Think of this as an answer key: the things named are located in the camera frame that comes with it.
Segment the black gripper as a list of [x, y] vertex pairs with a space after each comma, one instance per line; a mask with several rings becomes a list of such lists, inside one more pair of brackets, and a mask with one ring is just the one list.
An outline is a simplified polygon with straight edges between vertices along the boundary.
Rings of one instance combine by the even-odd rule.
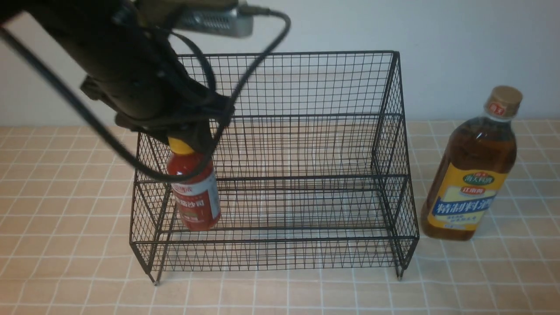
[[87, 66], [81, 90], [115, 112], [115, 124], [145, 133], [168, 144], [178, 138], [196, 151], [211, 151], [218, 142], [210, 120], [227, 127], [234, 113], [229, 97], [217, 92], [211, 66], [202, 66], [206, 84], [194, 80], [182, 66]]

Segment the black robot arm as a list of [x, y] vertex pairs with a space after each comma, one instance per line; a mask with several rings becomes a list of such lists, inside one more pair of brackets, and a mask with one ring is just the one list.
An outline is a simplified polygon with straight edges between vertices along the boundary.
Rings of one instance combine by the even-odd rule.
[[116, 125], [196, 152], [215, 148], [210, 119], [230, 114], [213, 72], [192, 79], [168, 42], [194, 11], [222, 13], [235, 0], [3, 0], [1, 22], [28, 12], [86, 72], [81, 90], [112, 108]]

